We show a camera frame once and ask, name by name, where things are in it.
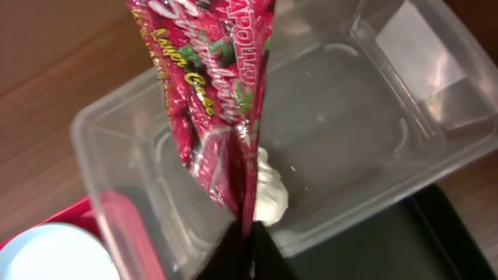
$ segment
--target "white crumpled object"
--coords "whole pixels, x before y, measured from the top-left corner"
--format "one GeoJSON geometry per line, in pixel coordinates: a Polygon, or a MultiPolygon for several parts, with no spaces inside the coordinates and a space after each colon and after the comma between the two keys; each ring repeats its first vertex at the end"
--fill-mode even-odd
{"type": "Polygon", "coordinates": [[[254,220],[262,221],[265,226],[271,226],[278,222],[289,204],[289,194],[280,179],[280,173],[268,165],[268,153],[259,147],[254,220]]]}

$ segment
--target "transparent plastic box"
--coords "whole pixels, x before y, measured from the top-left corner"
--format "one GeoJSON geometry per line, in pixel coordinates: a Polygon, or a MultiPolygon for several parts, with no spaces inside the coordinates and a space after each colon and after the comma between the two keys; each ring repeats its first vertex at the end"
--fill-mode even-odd
{"type": "MultiPolygon", "coordinates": [[[[270,229],[282,252],[495,149],[497,81],[440,0],[277,0],[261,146],[289,191],[270,229]]],[[[154,70],[80,112],[72,133],[123,277],[151,279],[156,257],[157,273],[191,278],[232,218],[180,165],[154,70]]]]}

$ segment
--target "pink plastic wrapper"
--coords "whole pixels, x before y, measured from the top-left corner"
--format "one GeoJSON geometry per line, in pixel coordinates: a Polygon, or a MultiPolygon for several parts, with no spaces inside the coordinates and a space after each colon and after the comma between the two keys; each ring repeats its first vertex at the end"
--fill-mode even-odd
{"type": "Polygon", "coordinates": [[[162,81],[182,163],[249,233],[273,0],[127,0],[127,5],[162,81]]]}

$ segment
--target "white round object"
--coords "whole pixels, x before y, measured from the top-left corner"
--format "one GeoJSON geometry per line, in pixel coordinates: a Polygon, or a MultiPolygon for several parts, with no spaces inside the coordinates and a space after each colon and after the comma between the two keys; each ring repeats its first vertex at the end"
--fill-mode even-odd
{"type": "Polygon", "coordinates": [[[288,206],[289,194],[280,180],[280,173],[268,165],[268,153],[258,148],[258,186],[254,220],[266,226],[278,222],[288,206]]]}
{"type": "Polygon", "coordinates": [[[1,280],[119,280],[109,253],[90,233],[50,223],[19,234],[0,251],[1,280]]]}

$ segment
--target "white label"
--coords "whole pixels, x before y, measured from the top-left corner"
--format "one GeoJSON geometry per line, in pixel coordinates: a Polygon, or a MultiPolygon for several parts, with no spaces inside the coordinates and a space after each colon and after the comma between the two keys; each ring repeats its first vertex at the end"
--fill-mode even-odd
{"type": "Polygon", "coordinates": [[[411,2],[393,15],[376,42],[418,101],[465,78],[453,55],[411,2]]]}

